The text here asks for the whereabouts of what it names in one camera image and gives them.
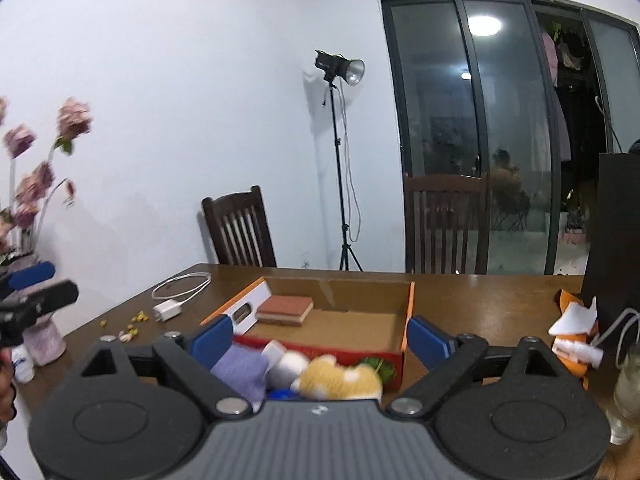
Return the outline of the person's left hand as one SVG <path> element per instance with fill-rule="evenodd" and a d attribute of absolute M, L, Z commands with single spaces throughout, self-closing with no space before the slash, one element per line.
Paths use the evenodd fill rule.
<path fill-rule="evenodd" d="M 14 366 L 11 359 L 11 350 L 2 349 L 0 372 L 0 420 L 2 425 L 13 420 L 16 415 L 14 406 L 16 390 L 13 381 Z"/>

